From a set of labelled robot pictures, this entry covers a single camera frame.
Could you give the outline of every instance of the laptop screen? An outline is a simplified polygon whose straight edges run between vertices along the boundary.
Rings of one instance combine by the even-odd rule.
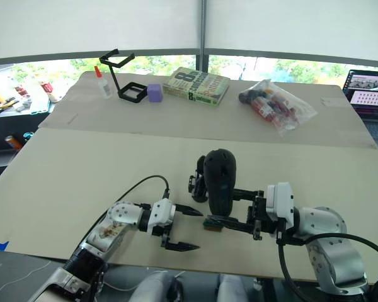
[[[361,118],[378,120],[378,71],[350,70],[343,92]]]

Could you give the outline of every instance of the electrical wire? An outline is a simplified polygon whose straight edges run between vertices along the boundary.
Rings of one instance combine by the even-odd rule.
[[[315,302],[306,294],[304,294],[294,283],[292,280],[289,270],[287,269],[287,265],[285,264],[285,257],[284,257],[284,246],[282,244],[278,244],[278,259],[280,261],[280,267],[282,268],[282,272],[284,275],[284,279],[286,280],[287,284],[290,286],[291,290],[303,300],[303,302]]]
[[[124,192],[114,203],[117,203],[118,201],[120,201],[122,198],[124,198],[126,195],[128,195],[128,193],[132,192],[137,186],[139,186],[140,184],[142,184],[143,182],[145,182],[146,180],[148,179],[151,179],[151,178],[160,178],[164,181],[165,183],[165,190],[164,190],[164,193],[163,193],[163,198],[164,197],[168,197],[169,196],[169,183],[168,181],[166,180],[166,178],[162,175],[150,175],[150,176],[147,176],[145,178],[143,178],[141,181],[139,181],[138,183],[136,183],[134,186],[132,186],[129,190],[127,190],[126,192]],[[91,231],[93,230],[93,228],[102,220],[104,219],[104,217],[106,216],[106,212],[108,211],[108,209],[105,210],[105,212],[102,213],[102,215],[100,217],[98,217],[98,219],[94,222],[94,224],[91,225],[91,227],[89,228],[89,230],[85,233],[85,235],[82,237],[82,239],[80,240],[80,242],[78,243],[78,246],[81,245],[81,243],[83,242],[83,240],[91,233]],[[113,289],[116,289],[114,286],[112,286],[111,284],[107,284],[107,283],[103,283],[103,284],[106,284],[107,286],[113,288]],[[92,302],[95,300],[95,294],[93,293],[92,296],[89,297],[89,302]]]
[[[374,249],[378,252],[378,245],[376,245],[375,243],[373,243],[373,242],[371,242],[371,241],[369,241],[365,238],[362,238],[362,237],[359,237],[359,236],[356,236],[356,235],[346,234],[346,233],[324,233],[324,234],[314,235],[314,236],[309,237],[305,241],[305,244],[309,244],[312,241],[320,239],[320,238],[331,238],[331,237],[345,238],[345,239],[351,239],[351,240],[354,240],[354,241],[358,241],[360,243],[368,245],[370,248],[372,248],[372,249]]]
[[[41,269],[44,269],[45,267],[47,267],[52,261],[48,261],[48,263],[46,263],[44,266],[41,266],[37,269],[34,269],[33,271],[30,271],[27,275],[25,275],[24,277],[22,278],[19,278],[17,280],[14,280],[14,281],[11,281],[11,282],[7,282],[5,285],[1,286],[0,287],[0,292],[3,288],[5,288],[7,285],[10,285],[10,284],[13,284],[13,283],[17,283],[17,282],[20,282],[26,278],[28,278],[29,276],[31,276],[31,274],[33,274],[34,272],[37,272],[37,271],[40,271]]]
[[[132,192],[137,186],[139,186],[140,184],[142,184],[143,182],[145,182],[146,180],[148,179],[151,179],[151,178],[160,178],[162,179],[164,182],[165,182],[165,191],[164,191],[164,195],[167,195],[168,192],[169,192],[169,183],[168,181],[166,180],[166,178],[162,175],[150,175],[150,176],[147,176],[145,178],[143,178],[141,181],[139,181],[138,183],[136,183],[134,186],[132,186],[129,190],[127,190],[126,192],[124,192],[122,194],[121,197],[119,197],[115,203],[117,203],[118,201],[120,201],[122,198],[124,198],[126,195],[128,195],[128,193]],[[102,213],[102,215],[100,217],[98,217],[98,219],[94,222],[94,224],[89,228],[89,230],[85,233],[85,235],[83,236],[83,238],[81,239],[80,243],[78,245],[81,244],[81,242],[83,242],[84,238],[86,238],[88,236],[89,233],[91,233],[91,231],[93,230],[93,228],[106,216],[106,212],[108,211],[108,209],[105,210],[105,212]]]
[[[378,301],[378,281],[371,288],[371,298],[375,302]]]
[[[139,186],[140,184],[142,184],[143,182],[145,182],[146,180],[148,180],[150,178],[161,178],[165,182],[165,187],[166,187],[165,190],[169,191],[169,184],[168,184],[168,181],[166,180],[166,178],[164,176],[162,176],[162,175],[151,175],[151,176],[147,176],[147,177],[143,178],[137,184],[135,184],[134,186],[132,186],[121,197],[119,197],[116,200],[116,202],[120,201],[123,197],[125,197],[126,195],[128,195],[128,193],[132,192],[137,186]]]
[[[366,244],[368,245],[370,248],[374,249],[375,251],[378,252],[378,245],[376,245],[375,243],[365,239],[365,238],[362,238],[362,237],[359,237],[359,236],[356,236],[356,235],[351,235],[351,234],[346,234],[346,233],[323,233],[323,234],[318,234],[318,235],[313,235],[311,237],[309,237],[307,240],[305,240],[304,244],[309,244],[311,243],[312,241],[314,240],[317,240],[317,239],[320,239],[320,238],[345,238],[345,239],[350,239],[350,240],[354,240],[354,241],[358,241],[360,243],[363,243],[363,244]],[[295,283],[293,282],[290,274],[289,274],[289,271],[287,269],[287,265],[285,263],[285,257],[284,257],[284,245],[282,244],[279,244],[278,245],[278,258],[280,260],[280,267],[282,268],[282,271],[283,271],[283,275],[284,275],[284,278],[285,280],[287,281],[288,285],[290,286],[291,290],[293,290],[293,292],[301,299],[303,300],[304,302],[313,302],[313,300],[306,296],[296,285]],[[371,297],[374,301],[378,301],[377,300],[377,297],[378,297],[378,281],[373,285],[371,291]]]
[[[89,292],[88,292],[89,302],[95,302],[95,295],[97,294],[97,291],[98,291],[98,280],[99,280],[99,275],[97,275],[96,278],[91,282],[91,286],[89,287]]]
[[[176,279],[177,277],[180,277],[181,275],[183,275],[185,272],[186,272],[186,271],[181,271],[179,274],[176,274],[176,275],[175,275],[175,279]]]
[[[152,271],[152,272],[149,274],[149,276],[152,275],[152,274],[155,274],[156,272],[167,272],[167,271]],[[106,286],[108,286],[108,287],[110,287],[110,288],[112,288],[112,289],[114,289],[114,290],[116,290],[116,291],[132,291],[133,289],[138,288],[139,285],[140,285],[140,283],[137,284],[137,285],[135,285],[135,286],[133,286],[132,288],[117,288],[116,286],[114,286],[114,285],[112,285],[112,284],[109,284],[109,283],[107,283],[107,282],[104,282],[103,284],[105,284]]]

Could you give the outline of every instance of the white window blind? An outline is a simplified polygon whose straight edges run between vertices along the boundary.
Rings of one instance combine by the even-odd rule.
[[[205,36],[206,48],[378,61],[378,0],[208,0]]]
[[[199,1],[0,0],[0,58],[198,48]]]

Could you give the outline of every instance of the red bottle cap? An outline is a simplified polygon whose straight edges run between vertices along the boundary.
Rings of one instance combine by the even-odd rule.
[[[95,68],[96,77],[102,77],[102,74],[100,70],[98,69],[98,66],[94,66],[94,68]]]

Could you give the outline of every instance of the black cable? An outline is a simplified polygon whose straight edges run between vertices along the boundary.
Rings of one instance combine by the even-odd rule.
[[[143,178],[137,184],[132,186],[129,190],[124,192],[122,194],[122,196],[119,197],[114,203],[117,203],[118,201],[120,201],[122,198],[124,198],[126,195],[128,195],[128,193],[132,192],[137,186],[139,186],[140,184],[142,184],[143,182],[145,182],[146,180],[151,179],[151,178],[161,178],[165,182],[165,190],[164,190],[164,193],[163,193],[163,198],[168,198],[169,197],[169,184],[168,184],[168,181],[166,180],[166,178],[162,175],[151,175],[151,176],[147,176],[147,177]],[[80,246],[80,244],[81,244],[81,242],[83,242],[84,238],[86,238],[88,236],[88,234],[91,233],[93,228],[106,216],[107,211],[108,211],[108,209],[106,209],[106,211],[103,212],[103,214],[94,222],[94,224],[91,226],[91,228],[89,228],[89,230],[85,233],[84,237],[81,239],[78,246]],[[96,293],[95,293],[95,290],[93,289],[93,284],[92,284],[91,287],[90,287],[90,292],[89,292],[89,297],[88,297],[89,302],[94,301],[95,294]]]
[[[132,186],[121,197],[119,197],[116,200],[116,202],[120,201],[123,197],[125,197],[126,195],[128,195],[128,193],[130,193],[131,191],[133,191],[138,185],[142,184],[143,182],[145,182],[146,180],[148,180],[150,178],[161,178],[165,182],[165,191],[169,191],[169,184],[168,184],[168,181],[166,180],[166,178],[164,176],[162,176],[162,175],[151,175],[151,176],[147,176],[146,178],[143,178],[137,184],[135,184],[134,186]]]
[[[375,302],[378,301],[378,281],[371,288],[371,299]]]
[[[123,195],[115,201],[115,203],[117,203],[122,198],[124,198],[126,195],[128,195],[128,193],[132,192],[137,186],[142,184],[144,181],[151,179],[151,178],[161,178],[165,182],[165,190],[164,190],[163,198],[168,198],[168,196],[169,196],[169,184],[168,184],[168,181],[166,180],[166,178],[162,175],[151,175],[151,176],[147,176],[147,177],[143,178],[137,184],[132,186],[129,190],[124,192]],[[94,224],[91,226],[91,228],[89,228],[89,230],[85,233],[85,235],[81,239],[80,243],[78,244],[79,246],[80,246],[81,242],[83,242],[84,238],[86,238],[88,236],[88,234],[91,233],[93,228],[106,216],[107,211],[108,211],[108,209],[106,209],[105,212],[103,212],[102,215],[100,217],[98,217],[98,219],[94,222]]]
[[[320,238],[345,238],[345,239],[350,239],[350,240],[354,240],[354,241],[358,241],[360,243],[366,244],[370,248],[372,248],[372,249],[374,249],[378,252],[378,245],[374,244],[373,242],[371,242],[371,241],[369,241],[365,238],[362,238],[362,237],[359,237],[359,236],[356,236],[356,235],[346,234],[346,233],[324,233],[324,234],[313,235],[313,236],[309,237],[307,240],[305,240],[304,245],[309,244],[312,241],[320,239]],[[287,283],[289,284],[291,290],[293,290],[293,292],[304,302],[313,302],[313,300],[311,298],[309,298],[308,296],[306,296],[293,282],[293,280],[292,280],[292,278],[289,274],[289,271],[287,269],[287,266],[285,264],[284,245],[283,244],[278,245],[278,258],[280,260],[280,267],[282,268],[284,278],[287,281]],[[371,298],[375,302],[378,301],[377,300],[377,297],[378,297],[378,281],[373,285],[373,287],[370,291],[370,294],[371,294]]]
[[[324,234],[319,234],[319,235],[314,235],[309,237],[306,241],[305,244],[309,244],[314,240],[320,239],[320,238],[345,238],[345,239],[351,239],[354,241],[358,241],[360,243],[363,243],[365,245],[368,245],[370,248],[376,250],[378,252],[378,245],[372,243],[371,241],[364,239],[359,236],[351,235],[351,234],[346,234],[346,233],[324,233]]]
[[[280,261],[280,267],[282,268],[284,279],[286,280],[287,284],[290,286],[291,290],[303,300],[303,302],[315,302],[306,294],[304,294],[294,283],[291,279],[289,274],[289,270],[287,269],[287,265],[285,264],[285,257],[284,257],[284,246],[282,244],[278,244],[278,259]]]

